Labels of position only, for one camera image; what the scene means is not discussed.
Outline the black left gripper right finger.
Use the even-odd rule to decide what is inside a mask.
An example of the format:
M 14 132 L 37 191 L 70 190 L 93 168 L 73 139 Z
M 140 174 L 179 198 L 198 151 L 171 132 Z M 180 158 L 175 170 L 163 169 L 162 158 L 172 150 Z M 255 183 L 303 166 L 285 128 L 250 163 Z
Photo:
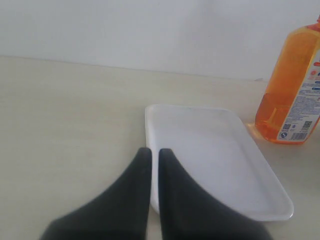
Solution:
M 206 192 L 171 149 L 158 155 L 158 201 L 164 240 L 270 240 L 259 222 Z

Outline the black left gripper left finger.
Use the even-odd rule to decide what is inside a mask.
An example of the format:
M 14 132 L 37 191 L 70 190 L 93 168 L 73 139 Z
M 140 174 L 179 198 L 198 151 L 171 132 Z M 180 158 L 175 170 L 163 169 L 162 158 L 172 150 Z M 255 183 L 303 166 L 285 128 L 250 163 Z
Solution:
M 152 152 L 140 148 L 122 175 L 77 210 L 52 221 L 42 240 L 144 240 L 151 198 Z

